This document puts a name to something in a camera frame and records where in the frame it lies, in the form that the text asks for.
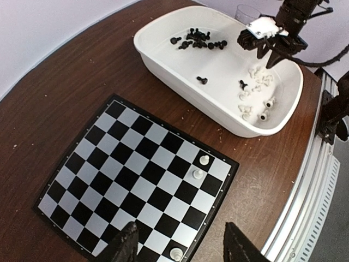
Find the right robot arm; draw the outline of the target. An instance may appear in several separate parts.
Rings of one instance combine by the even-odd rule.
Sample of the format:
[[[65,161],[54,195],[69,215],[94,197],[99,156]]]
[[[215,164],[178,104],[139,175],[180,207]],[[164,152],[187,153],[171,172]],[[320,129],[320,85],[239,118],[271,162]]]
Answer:
[[[299,34],[307,21],[332,12],[333,8],[322,6],[322,1],[283,1],[273,18],[279,32],[273,37],[265,37],[266,47],[258,51],[263,54],[269,50],[272,52],[266,68],[270,69],[305,50],[308,44]]]

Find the white pawn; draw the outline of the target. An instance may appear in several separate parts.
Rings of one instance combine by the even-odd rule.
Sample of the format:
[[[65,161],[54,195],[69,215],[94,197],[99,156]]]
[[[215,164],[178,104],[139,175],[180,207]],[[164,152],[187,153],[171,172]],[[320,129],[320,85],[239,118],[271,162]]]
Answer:
[[[210,156],[209,155],[202,155],[200,158],[199,158],[199,162],[201,165],[203,166],[206,166],[209,164],[209,161],[210,161]]]
[[[204,175],[204,172],[201,169],[196,169],[192,172],[192,176],[196,180],[200,180],[201,178],[203,178],[203,175]]]

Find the black pawn lone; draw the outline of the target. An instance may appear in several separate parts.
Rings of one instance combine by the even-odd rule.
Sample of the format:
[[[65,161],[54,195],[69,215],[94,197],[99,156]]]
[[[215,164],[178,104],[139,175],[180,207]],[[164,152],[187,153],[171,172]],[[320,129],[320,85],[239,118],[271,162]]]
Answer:
[[[203,85],[205,85],[208,82],[207,78],[201,78],[200,76],[198,76],[196,79]]]

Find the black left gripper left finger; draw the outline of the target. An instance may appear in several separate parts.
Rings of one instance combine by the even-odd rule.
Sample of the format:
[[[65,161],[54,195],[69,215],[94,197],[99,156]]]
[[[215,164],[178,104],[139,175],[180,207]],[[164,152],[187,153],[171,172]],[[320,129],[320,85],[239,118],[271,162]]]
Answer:
[[[129,222],[101,251],[94,261],[124,262],[137,261],[139,229],[136,222]]]

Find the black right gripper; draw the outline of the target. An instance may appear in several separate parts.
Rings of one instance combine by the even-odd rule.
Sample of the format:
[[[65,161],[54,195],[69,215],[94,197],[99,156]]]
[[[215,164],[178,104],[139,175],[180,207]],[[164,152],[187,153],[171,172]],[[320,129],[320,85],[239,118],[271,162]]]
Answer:
[[[308,47],[308,44],[299,36],[292,38],[290,36],[276,35],[274,37],[264,37],[263,43],[257,47],[257,59],[262,59],[269,52],[272,51],[266,69],[271,69],[279,62],[284,60],[283,55],[295,55]]]

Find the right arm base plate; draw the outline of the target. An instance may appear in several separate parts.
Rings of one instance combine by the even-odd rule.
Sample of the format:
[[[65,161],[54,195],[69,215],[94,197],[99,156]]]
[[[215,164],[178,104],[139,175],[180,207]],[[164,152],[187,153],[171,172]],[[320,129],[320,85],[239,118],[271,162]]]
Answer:
[[[348,139],[348,127],[343,118],[348,116],[348,72],[337,82],[339,94],[333,97],[323,91],[317,134],[324,142],[334,145],[335,136],[340,140]]]

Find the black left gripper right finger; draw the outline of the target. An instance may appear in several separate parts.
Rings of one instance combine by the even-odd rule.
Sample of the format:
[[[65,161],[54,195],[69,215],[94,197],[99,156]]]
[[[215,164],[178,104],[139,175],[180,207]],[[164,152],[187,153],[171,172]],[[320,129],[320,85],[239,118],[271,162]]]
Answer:
[[[225,224],[223,244],[226,262],[270,262],[233,222]]]

